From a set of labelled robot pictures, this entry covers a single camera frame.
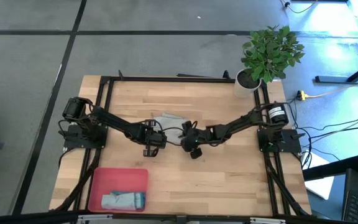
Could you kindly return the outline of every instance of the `towel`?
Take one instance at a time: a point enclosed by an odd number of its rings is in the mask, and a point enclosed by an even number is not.
[[[143,192],[116,192],[102,196],[103,209],[142,210],[145,206]]]

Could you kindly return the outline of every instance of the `pink tray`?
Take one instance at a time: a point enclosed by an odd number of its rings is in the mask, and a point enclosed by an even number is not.
[[[117,169],[96,168],[93,173],[91,195],[88,201],[88,210],[91,212],[122,212],[125,210],[103,209],[102,196],[111,191],[120,192],[147,192],[149,172],[147,169]]]

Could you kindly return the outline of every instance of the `white pot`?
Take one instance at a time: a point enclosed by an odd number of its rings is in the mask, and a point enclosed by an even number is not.
[[[256,89],[259,88],[260,84],[262,83],[261,80],[259,80],[259,84],[257,87],[255,88],[252,88],[252,89],[249,89],[249,88],[246,88],[242,85],[240,85],[240,83],[238,82],[238,79],[237,77],[239,76],[239,74],[244,71],[243,70],[240,70],[239,72],[237,72],[237,75],[236,75],[236,82],[234,83],[234,94],[236,97],[238,98],[247,98],[251,93],[253,93]]]

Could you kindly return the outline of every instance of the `wire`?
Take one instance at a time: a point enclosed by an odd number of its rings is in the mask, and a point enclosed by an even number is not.
[[[63,159],[63,156],[65,156],[65,154],[71,152],[71,150],[73,150],[74,148],[68,148],[67,151],[63,152],[62,155],[60,155],[59,157],[59,163],[58,163],[58,168],[60,168],[60,164],[62,163],[62,159]]]
[[[197,124],[198,124],[198,122],[197,122],[197,121],[194,121],[193,124],[191,124],[191,127],[192,127],[192,128],[197,128]]]
[[[331,155],[331,156],[335,157],[335,159],[337,159],[338,161],[340,161],[340,159],[339,159],[338,157],[336,157],[336,156],[335,156],[334,154],[332,154],[332,153],[323,152],[323,151],[320,151],[320,150],[318,150],[318,149],[316,149],[316,148],[314,148],[314,147],[312,147],[312,149],[313,149],[313,150],[316,150],[316,151],[318,151],[318,152],[321,152],[321,153],[323,153],[323,154]]]
[[[292,116],[292,119],[293,119],[293,122],[294,122],[295,128],[298,128],[298,123],[296,122],[297,117],[296,117],[296,116],[294,116],[293,111],[292,111],[292,107],[291,107],[291,103],[292,103],[292,102],[295,102],[295,98],[294,98],[294,99],[292,99],[292,101],[291,101],[291,102],[289,102],[289,103],[285,103],[285,104],[287,104],[287,105],[290,107],[290,112],[291,112],[291,116]]]
[[[304,10],[302,10],[302,11],[300,11],[300,12],[294,11],[294,10],[291,8],[289,2],[285,2],[284,0],[281,0],[281,2],[283,2],[283,3],[284,3],[284,6],[287,7],[287,8],[289,8],[289,9],[290,9],[291,11],[293,11],[294,13],[302,13],[302,12],[305,12],[306,10],[310,9],[312,6],[314,6],[314,4],[316,4],[316,3],[318,2],[318,0],[316,0],[312,5],[310,5],[309,7],[307,7],[306,9],[304,9]]]
[[[62,123],[63,121],[66,121],[66,120],[63,119],[63,120],[58,121],[58,122],[57,122],[57,125],[59,125],[59,129],[60,129],[60,131],[62,132],[63,138],[66,139],[66,134],[65,134],[65,132],[63,131],[62,125],[60,124],[60,123]]]
[[[322,134],[322,135],[320,135],[320,136],[315,136],[315,138],[318,138],[318,137],[320,137],[320,138],[317,139],[317,140],[315,140],[315,141],[313,141],[313,142],[311,142],[311,143],[315,143],[315,142],[320,141],[320,140],[322,140],[323,138],[326,138],[326,137],[328,137],[328,136],[330,136],[330,135],[333,135],[333,134],[336,134],[336,133],[338,133],[338,132],[341,132],[341,131],[344,131],[344,130],[346,130],[346,129],[349,129],[349,128],[355,126],[356,124],[358,124],[358,121],[357,121],[356,123],[354,123],[354,124],[352,124],[352,125],[346,127],[346,128],[342,128],[342,129],[340,129],[340,130],[338,130],[338,131],[332,131],[332,132],[330,132],[330,133]]]
[[[157,120],[154,120],[159,126],[160,126],[160,130],[162,131],[162,125],[161,123],[159,123]]]
[[[182,128],[178,128],[178,127],[165,128],[162,131],[166,131],[166,130],[170,130],[170,129],[177,129],[177,130],[180,130],[180,131],[185,131]]]
[[[310,134],[309,134],[309,132],[308,132],[307,130],[305,130],[305,129],[303,129],[303,128],[297,128],[297,129],[300,129],[300,130],[304,131],[304,132],[309,136],[309,138],[308,138],[308,140],[309,140],[309,145],[308,145],[308,146],[309,146],[309,150],[307,151],[307,152],[308,152],[308,155],[307,155],[307,157],[306,157],[304,163],[302,164],[302,167],[304,167],[304,166],[308,163],[308,161],[309,161],[309,159],[310,159],[310,163],[309,163],[309,166],[308,166],[308,169],[309,169],[310,164],[311,164],[311,157],[312,157],[312,155],[311,155],[311,149],[312,149],[312,147],[311,147],[311,136],[310,136]]]
[[[167,141],[167,143],[173,144],[174,146],[181,146],[181,144],[176,144],[176,143],[173,143],[173,142],[170,142],[170,141]]]
[[[352,130],[356,130],[356,129],[358,129],[358,128],[349,128],[349,129],[343,129],[343,130],[339,130],[339,131],[331,131],[329,133],[320,134],[319,136],[313,136],[311,138],[313,139],[313,138],[318,138],[318,137],[321,137],[321,136],[327,136],[327,135],[331,135],[331,134],[342,132],[342,131],[352,131]]]
[[[302,127],[302,128],[312,128],[312,129],[317,130],[317,131],[324,131],[324,129],[326,129],[328,127],[339,126],[339,125],[343,125],[343,124],[349,124],[349,123],[353,123],[353,122],[356,122],[356,121],[358,121],[358,119],[355,119],[353,121],[344,122],[344,123],[341,123],[341,124],[330,124],[330,125],[324,126],[322,129],[314,128],[314,127]]]
[[[355,86],[358,86],[358,84],[356,84],[356,85],[351,85],[351,86],[347,86],[347,87],[340,88],[340,89],[333,90],[333,91],[329,91],[329,92],[322,93],[322,94],[315,95],[315,96],[310,96],[310,95],[305,94],[305,97],[306,97],[306,98],[317,98],[317,97],[320,97],[320,96],[325,96],[325,95],[328,95],[328,94],[336,93],[336,92],[338,92],[338,91],[342,91],[342,90],[345,90],[345,89],[347,89],[347,88],[355,87]]]
[[[298,109],[296,108],[296,100],[294,100],[293,105],[295,107],[295,121],[298,120]]]

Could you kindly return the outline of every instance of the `wooden table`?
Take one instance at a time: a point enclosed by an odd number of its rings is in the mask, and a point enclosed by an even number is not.
[[[79,96],[95,102],[99,80],[100,76],[84,76]],[[239,99],[232,88],[232,83],[119,81],[114,82],[109,112],[130,122],[171,113],[197,120],[198,128],[204,128],[228,123],[255,106],[254,95]],[[271,102],[285,101],[280,81],[269,83],[268,92]],[[144,213],[271,216],[256,130],[254,127],[239,132],[218,147],[202,145],[203,155],[193,160],[181,147],[169,144],[157,157],[143,157],[144,146],[109,128],[99,166],[149,171]],[[62,159],[50,208],[59,206],[76,185],[83,154],[83,149],[75,149]],[[281,159],[286,186],[302,208],[311,213],[299,161],[285,153],[281,153]],[[83,190],[81,208],[85,207],[87,191],[88,185]],[[276,194],[279,211],[283,213],[277,186]]]

